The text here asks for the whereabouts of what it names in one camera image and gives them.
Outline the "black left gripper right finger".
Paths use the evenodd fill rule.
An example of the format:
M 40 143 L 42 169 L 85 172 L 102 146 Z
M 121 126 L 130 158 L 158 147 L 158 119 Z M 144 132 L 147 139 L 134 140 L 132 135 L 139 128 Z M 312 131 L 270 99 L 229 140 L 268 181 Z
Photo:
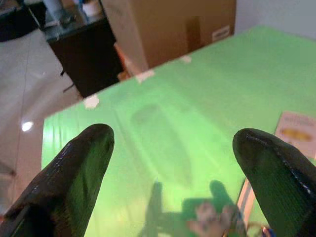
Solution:
M 316 167 L 294 146 L 254 128 L 233 138 L 236 160 L 278 237 L 316 235 Z

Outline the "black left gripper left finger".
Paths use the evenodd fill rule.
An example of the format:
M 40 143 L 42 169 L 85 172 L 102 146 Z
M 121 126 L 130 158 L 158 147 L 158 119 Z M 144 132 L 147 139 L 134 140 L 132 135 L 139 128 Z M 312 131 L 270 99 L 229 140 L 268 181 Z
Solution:
M 5 213 L 0 235 L 84 236 L 114 145 L 114 131 L 103 123 L 70 140 Z

